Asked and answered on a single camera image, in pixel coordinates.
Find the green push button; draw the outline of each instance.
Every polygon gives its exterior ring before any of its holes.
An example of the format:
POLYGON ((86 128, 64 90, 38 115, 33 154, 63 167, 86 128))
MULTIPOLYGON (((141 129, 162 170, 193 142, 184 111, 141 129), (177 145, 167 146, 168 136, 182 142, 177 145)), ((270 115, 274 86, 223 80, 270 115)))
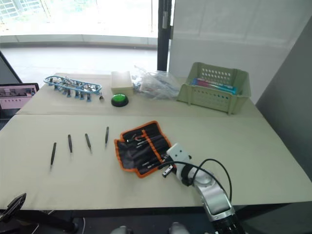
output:
POLYGON ((125 96, 124 94, 115 94, 113 97, 112 97, 112 105, 113 106, 117 106, 117 107, 122 107, 122 106, 125 106, 127 105, 129 102, 127 96, 125 96))

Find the orange trim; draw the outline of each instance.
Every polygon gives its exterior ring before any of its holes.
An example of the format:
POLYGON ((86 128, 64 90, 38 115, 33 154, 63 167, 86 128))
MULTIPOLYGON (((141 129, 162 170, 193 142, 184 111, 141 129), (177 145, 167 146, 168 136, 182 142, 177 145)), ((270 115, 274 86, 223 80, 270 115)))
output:
MULTIPOLYGON (((151 174, 151 173, 157 171, 157 170, 158 170, 158 167, 155 167, 155 168, 149 170, 148 172, 146 172, 146 173, 144 173, 144 174, 140 174, 140 172, 139 172, 139 170, 138 170, 137 168, 125 169, 125 168, 123 167, 122 161, 121 161, 121 159, 120 159, 119 150, 118 150, 118 142, 119 142, 119 141, 120 141, 120 142, 125 142, 125 139, 123 138, 123 135, 124 135, 124 134, 126 134, 126 133, 128 133, 128 132, 130 132, 130 131, 133 131, 133 130, 140 129, 140 128, 145 127, 146 125, 149 125, 149 124, 152 124, 152 123, 155 123, 155 124, 157 125, 157 128, 158 128, 158 130, 159 130, 159 133, 165 138, 165 140, 166 140, 166 142, 168 143, 169 147, 171 147, 170 141, 169 141, 168 138, 163 134, 163 132, 162 132, 161 129, 160 129, 159 123, 158 123, 157 121, 155 121, 155 120, 150 121, 150 122, 148 122, 148 123, 145 123, 145 124, 143 124, 143 125, 141 125, 141 126, 139 126, 139 127, 133 128, 133 129, 131 129, 131 130, 124 131, 124 132, 122 132, 122 133, 120 134, 120 138, 121 138, 120 140, 117 140, 117 139, 114 140, 114 143, 115 143, 115 151, 116 151, 116 157, 117 157, 117 159, 118 159, 118 162, 119 162, 119 164, 120 164, 121 169, 122 169, 123 171, 126 171, 126 172, 135 172, 136 175, 137 175, 139 178, 144 178, 144 177, 148 176, 149 174, 151 174)), ((154 152, 155 155, 157 156, 157 159, 162 163, 162 159, 161 159, 159 153, 157 152, 156 148, 154 147, 154 145, 153 145, 151 139, 147 136, 147 134, 146 134, 146 132, 145 132, 144 129, 142 130, 142 132, 143 132, 142 137, 146 137, 146 139, 147 139, 147 141, 149 142, 149 145, 151 146, 153 152, 154 152)))

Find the black cable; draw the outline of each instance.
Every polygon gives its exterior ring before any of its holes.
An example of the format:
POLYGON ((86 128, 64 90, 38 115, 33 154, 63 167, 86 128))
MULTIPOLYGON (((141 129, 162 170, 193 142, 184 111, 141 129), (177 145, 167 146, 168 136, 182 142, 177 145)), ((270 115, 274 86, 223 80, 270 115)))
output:
POLYGON ((222 186, 222 184, 219 182, 219 180, 216 179, 216 177, 215 177, 213 174, 211 174, 210 172, 206 171, 205 169, 203 169, 203 168, 201 168, 201 167, 198 167, 198 166, 195 166, 195 165, 193 165, 193 164, 191 164, 191 163, 181 162, 181 161, 164 162, 163 164, 161 164, 161 165, 158 167, 158 169, 160 170, 160 169, 164 168, 164 167, 167 166, 167 165, 171 165, 171 164, 175 164, 175 163, 177 163, 177 164, 183 164, 183 165, 188 165, 188 166, 191 166, 191 167, 195 167, 195 168, 197 168, 198 170, 201 170, 201 171, 207 173, 208 175, 210 175, 210 176, 216 181, 216 183, 217 183, 217 184, 220 186, 220 188, 225 192, 225 194, 227 194, 226 191, 225 191, 225 189, 224 189, 224 187, 222 186))
POLYGON ((226 168, 223 166, 223 164, 221 162, 219 162, 218 160, 216 159, 213 159, 213 158, 208 158, 208 159, 205 159, 204 161, 202 161, 202 163, 199 165, 199 167, 197 168, 197 170, 195 171, 193 177, 192 177, 192 180, 191 180, 191 184, 194 183, 194 180, 195 180, 195 177, 199 171, 199 169, 205 164, 205 162, 207 161, 213 161, 213 162, 216 162, 218 163, 222 168, 223 170, 225 171, 227 177, 228 177, 228 180, 229 180, 229 186, 230 186, 230 196, 229 196, 229 200, 232 201, 232 182, 231 182, 231 178, 230 178, 230 175, 228 173, 228 171, 226 170, 226 168))

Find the white wall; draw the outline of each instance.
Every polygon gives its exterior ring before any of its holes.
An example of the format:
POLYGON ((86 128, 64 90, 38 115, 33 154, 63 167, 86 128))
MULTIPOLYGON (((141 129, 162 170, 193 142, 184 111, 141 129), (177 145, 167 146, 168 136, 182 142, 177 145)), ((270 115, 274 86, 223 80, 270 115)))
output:
POLYGON ((257 102, 312 15, 312 0, 176 0, 169 71, 192 64, 249 72, 257 102))

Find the floor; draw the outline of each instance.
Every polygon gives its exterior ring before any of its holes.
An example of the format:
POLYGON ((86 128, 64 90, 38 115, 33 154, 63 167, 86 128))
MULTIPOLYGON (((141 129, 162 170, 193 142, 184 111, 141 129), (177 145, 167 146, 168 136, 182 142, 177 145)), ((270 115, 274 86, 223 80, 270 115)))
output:
POLYGON ((134 66, 154 71, 157 50, 110 47, 15 47, 1 48, 24 83, 35 82, 58 72, 110 74, 111 71, 134 71, 134 66))
MULTIPOLYGON (((1 49, 23 82, 37 82, 57 72, 109 74, 113 70, 134 70, 134 65, 155 70, 156 50, 108 47, 22 47, 1 49)), ((211 230, 204 214, 87 218, 85 234, 109 234, 120 225, 129 225, 136 234, 166 233, 170 223, 180 221, 192 234, 211 230)), ((312 202, 295 203, 244 222, 250 234, 312 234, 312 202)), ((31 234, 35 226, 21 233, 31 234)), ((38 234, 58 234, 39 227, 38 234)))

